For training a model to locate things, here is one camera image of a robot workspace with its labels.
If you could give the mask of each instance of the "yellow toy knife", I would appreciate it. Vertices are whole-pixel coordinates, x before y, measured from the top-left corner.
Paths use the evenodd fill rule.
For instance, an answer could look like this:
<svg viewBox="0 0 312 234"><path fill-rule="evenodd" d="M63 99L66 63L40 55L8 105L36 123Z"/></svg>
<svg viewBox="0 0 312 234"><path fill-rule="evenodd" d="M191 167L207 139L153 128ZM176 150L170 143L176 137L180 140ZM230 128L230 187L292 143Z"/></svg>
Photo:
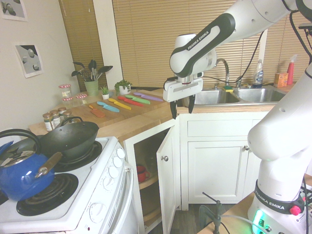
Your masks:
<svg viewBox="0 0 312 234"><path fill-rule="evenodd" d="M119 101L116 101L115 99L109 98L108 100L109 100L110 102L112 102L113 104L117 105L117 106L120 106L120 107L125 108L125 109L127 109L127 110L131 110L131 107L130 107L130 106L127 106L127 105L125 105L125 104L122 104L122 103L120 103Z"/></svg>

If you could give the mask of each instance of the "white cabinet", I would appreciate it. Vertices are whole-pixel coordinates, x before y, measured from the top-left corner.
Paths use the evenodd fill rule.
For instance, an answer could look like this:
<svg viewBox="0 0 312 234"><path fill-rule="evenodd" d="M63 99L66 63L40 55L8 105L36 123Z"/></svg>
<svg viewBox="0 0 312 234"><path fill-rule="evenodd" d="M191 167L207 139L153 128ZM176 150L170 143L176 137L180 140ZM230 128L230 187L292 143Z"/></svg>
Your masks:
<svg viewBox="0 0 312 234"><path fill-rule="evenodd" d="M181 205L178 119L125 140L124 148L135 174L137 165L150 171L150 178L142 183L135 176L133 193L139 234L147 234L161 221L163 233L169 234L175 210ZM147 158L155 158L156 165L149 165Z"/></svg>
<svg viewBox="0 0 312 234"><path fill-rule="evenodd" d="M260 159L247 136L268 112L184 114L180 121L181 204L237 203L254 190Z"/></svg>

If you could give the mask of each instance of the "stove burner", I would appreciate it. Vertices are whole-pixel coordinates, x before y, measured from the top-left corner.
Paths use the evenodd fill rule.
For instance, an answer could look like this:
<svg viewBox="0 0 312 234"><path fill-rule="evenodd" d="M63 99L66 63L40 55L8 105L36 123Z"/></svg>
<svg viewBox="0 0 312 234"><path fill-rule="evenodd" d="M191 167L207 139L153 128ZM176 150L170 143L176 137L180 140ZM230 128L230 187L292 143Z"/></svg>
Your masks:
<svg viewBox="0 0 312 234"><path fill-rule="evenodd" d="M78 187L78 178L73 174L62 173L54 177L52 183L40 193L19 201L16 210L23 216L41 215L67 201Z"/></svg>
<svg viewBox="0 0 312 234"><path fill-rule="evenodd" d="M5 203L8 200L8 198L3 194L3 192L1 192L0 190L0 205L2 205L3 203Z"/></svg>
<svg viewBox="0 0 312 234"><path fill-rule="evenodd" d="M78 158L72 159L70 161L60 161L58 164L54 167L54 171L59 172L68 172L72 171L74 169L80 168L84 165L87 165L88 163L95 160L100 153L102 152L102 145L101 143L95 141L92 145L92 147L88 150L88 152Z"/></svg>

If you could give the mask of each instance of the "spray bottle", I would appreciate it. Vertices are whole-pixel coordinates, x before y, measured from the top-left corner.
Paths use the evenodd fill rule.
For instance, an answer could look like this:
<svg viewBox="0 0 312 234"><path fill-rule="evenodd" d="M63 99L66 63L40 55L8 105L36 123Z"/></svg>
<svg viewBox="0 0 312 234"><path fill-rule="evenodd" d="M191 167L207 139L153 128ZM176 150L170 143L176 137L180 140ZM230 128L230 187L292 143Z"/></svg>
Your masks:
<svg viewBox="0 0 312 234"><path fill-rule="evenodd" d="M261 88L263 82L263 64L262 59L259 59L257 67L253 73L253 88Z"/></svg>
<svg viewBox="0 0 312 234"><path fill-rule="evenodd" d="M287 70L287 73L288 73L287 85L293 84L293 66L294 66L294 62L296 61L296 59L297 59L297 55L294 55L291 57L291 62L289 63L288 70Z"/></svg>

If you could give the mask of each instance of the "sponge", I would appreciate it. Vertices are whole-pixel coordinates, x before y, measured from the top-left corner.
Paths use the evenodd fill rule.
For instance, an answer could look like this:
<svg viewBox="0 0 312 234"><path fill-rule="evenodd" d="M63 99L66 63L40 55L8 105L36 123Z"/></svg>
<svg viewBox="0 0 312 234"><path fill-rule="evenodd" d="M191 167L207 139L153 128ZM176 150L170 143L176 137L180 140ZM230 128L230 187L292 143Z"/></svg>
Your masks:
<svg viewBox="0 0 312 234"><path fill-rule="evenodd" d="M225 92L229 92L229 93L233 92L233 88L231 86L224 86L222 88L225 90Z"/></svg>

